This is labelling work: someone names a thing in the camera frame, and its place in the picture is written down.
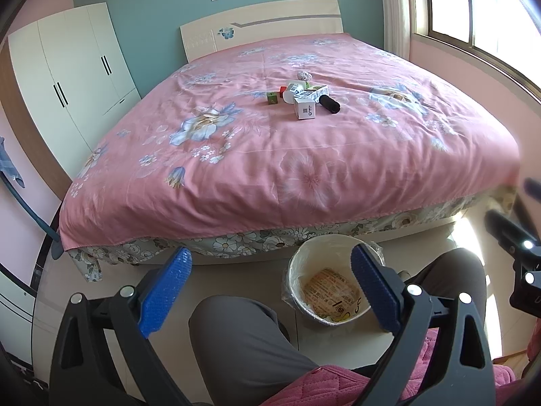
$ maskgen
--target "white wardrobe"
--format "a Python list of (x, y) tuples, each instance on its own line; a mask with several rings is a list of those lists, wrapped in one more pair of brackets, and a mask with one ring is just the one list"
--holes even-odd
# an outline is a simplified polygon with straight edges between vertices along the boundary
[(73, 179), (102, 137), (141, 100), (107, 4), (43, 18), (13, 32), (8, 41), (32, 120)]

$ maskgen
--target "curtain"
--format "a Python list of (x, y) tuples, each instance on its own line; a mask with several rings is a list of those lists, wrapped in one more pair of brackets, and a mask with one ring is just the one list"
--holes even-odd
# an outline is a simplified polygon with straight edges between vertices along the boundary
[(384, 48), (409, 59), (409, 0), (383, 0)]

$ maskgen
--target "silver bolt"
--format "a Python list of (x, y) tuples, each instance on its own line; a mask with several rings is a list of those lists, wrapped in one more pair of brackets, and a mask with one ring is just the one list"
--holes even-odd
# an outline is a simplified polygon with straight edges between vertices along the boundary
[(460, 299), (464, 303), (471, 303), (472, 302), (472, 297), (467, 293), (459, 294), (458, 299)]
[(131, 298), (135, 294), (135, 289), (131, 285), (122, 287), (120, 289), (120, 296), (123, 298)]
[(423, 292), (423, 289), (415, 284), (409, 284), (407, 287), (407, 292), (412, 296), (420, 296)]
[(71, 296), (70, 298), (70, 302), (71, 303), (79, 303), (83, 300), (83, 295), (80, 294), (80, 293), (75, 293), (74, 295)]

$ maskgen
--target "white trash can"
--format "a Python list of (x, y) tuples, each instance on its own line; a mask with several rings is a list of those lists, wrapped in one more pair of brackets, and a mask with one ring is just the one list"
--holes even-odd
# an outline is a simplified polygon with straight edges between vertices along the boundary
[[(360, 318), (370, 309), (370, 304), (364, 296), (355, 275), (351, 271), (351, 251), (358, 245), (365, 245), (375, 260), (384, 265), (381, 249), (374, 243), (367, 244), (352, 236), (320, 235), (306, 241), (289, 262), (283, 285), (283, 300), (299, 309), (303, 314), (315, 321), (329, 326), (343, 325)], [(339, 322), (322, 319), (306, 303), (304, 287), (317, 273), (324, 268), (330, 268), (341, 274), (356, 289), (359, 289), (360, 299), (350, 310), (350, 316)]]

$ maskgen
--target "white headboard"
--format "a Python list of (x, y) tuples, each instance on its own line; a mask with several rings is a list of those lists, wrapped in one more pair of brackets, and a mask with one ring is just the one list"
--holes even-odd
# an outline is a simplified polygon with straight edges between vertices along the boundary
[(264, 39), (343, 33), (338, 0), (283, 0), (226, 10), (180, 26), (188, 62)]

